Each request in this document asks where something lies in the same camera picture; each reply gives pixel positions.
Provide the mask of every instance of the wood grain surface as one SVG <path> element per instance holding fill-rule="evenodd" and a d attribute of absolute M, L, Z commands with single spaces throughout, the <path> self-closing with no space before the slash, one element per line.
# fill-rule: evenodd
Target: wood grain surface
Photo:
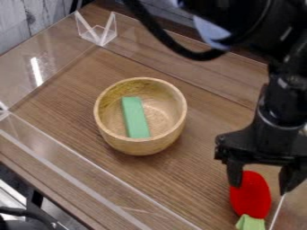
<path fill-rule="evenodd" d="M 84 14 L 92 22 L 98 22 L 100 18 L 106 18 L 108 12 L 92 4 Z M 238 218 L 229 205 L 225 167 L 213 160 L 214 136 L 249 124 L 257 89 L 265 81 L 265 66 L 232 54 L 216 62 L 192 63 L 164 49 L 129 19 L 120 18 L 118 27 L 120 31 L 128 29 L 126 33 L 120 34 L 108 50 L 92 48 L 11 111 L 198 229 L 233 229 Z M 193 48 L 204 47 L 198 42 L 180 36 L 177 38 Z M 137 76 L 168 81 L 181 90 L 188 102 L 186 124 L 180 139 L 160 154 L 145 157 L 120 154 L 106 145 L 92 115 L 100 92 L 117 81 Z M 90 167 L 76 156 L 51 149 L 38 137 L 23 135 L 23 141 L 39 150 L 47 162 L 86 184 L 86 188 L 105 197 L 110 195 L 108 192 L 116 193 L 105 190 L 112 182 L 105 181 L 98 168 Z M 38 181 L 41 190 L 54 202 L 69 202 L 68 206 L 62 203 L 64 208 L 70 212 L 77 210 L 77 218 L 90 228 L 134 229 L 121 218 L 114 220 L 116 216 L 97 204 L 90 193 L 53 173 L 2 138 L 0 142 L 5 144 L 0 149 L 3 164 L 23 173 L 26 180 Z M 249 168 L 257 170 L 268 181 L 273 214 L 278 202 L 277 168 Z M 117 192 L 122 196 L 109 196 L 113 202 L 125 207 L 133 206 L 128 196 Z M 148 225 L 156 224 L 153 229 L 189 229 L 168 228 L 154 217 L 138 213 L 136 216 Z M 288 218 L 302 222 L 302 217 L 293 212 L 288 213 Z"/>

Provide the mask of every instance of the green block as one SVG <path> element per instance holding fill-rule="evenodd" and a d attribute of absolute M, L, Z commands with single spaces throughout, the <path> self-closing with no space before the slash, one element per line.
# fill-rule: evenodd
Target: green block
<path fill-rule="evenodd" d="M 265 230 L 264 219 L 256 219 L 248 215 L 241 215 L 238 222 L 236 223 L 236 229 L 238 230 Z"/>
<path fill-rule="evenodd" d="M 130 138 L 148 138 L 148 122 L 138 97 L 122 97 L 121 107 L 126 136 Z"/>

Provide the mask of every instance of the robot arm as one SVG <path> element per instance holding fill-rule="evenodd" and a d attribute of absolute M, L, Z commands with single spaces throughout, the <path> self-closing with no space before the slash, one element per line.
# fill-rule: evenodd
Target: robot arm
<path fill-rule="evenodd" d="M 245 164 L 281 166 L 278 187 L 282 194 L 307 178 L 307 137 L 300 134 L 307 121 L 305 1 L 169 1 L 192 13 L 198 33 L 213 48 L 209 55 L 201 54 L 205 58 L 198 58 L 192 51 L 184 55 L 186 58 L 209 60 L 232 47 L 241 47 L 269 63 L 269 83 L 260 93 L 252 124 L 217 136 L 214 158 L 226 165 L 229 184 L 236 187 L 241 186 Z M 137 0 L 124 0 L 124 3 L 161 43 L 177 52 L 182 47 L 170 43 L 169 36 L 165 42 L 162 29 L 152 18 L 148 19 L 148 12 Z"/>

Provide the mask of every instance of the red pepper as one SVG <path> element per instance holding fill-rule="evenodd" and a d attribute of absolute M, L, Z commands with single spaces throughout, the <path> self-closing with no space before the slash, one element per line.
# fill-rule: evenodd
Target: red pepper
<path fill-rule="evenodd" d="M 229 187 L 229 203 L 238 216 L 264 219 L 270 209 L 270 194 L 262 176 L 250 171 L 242 172 L 241 187 Z"/>

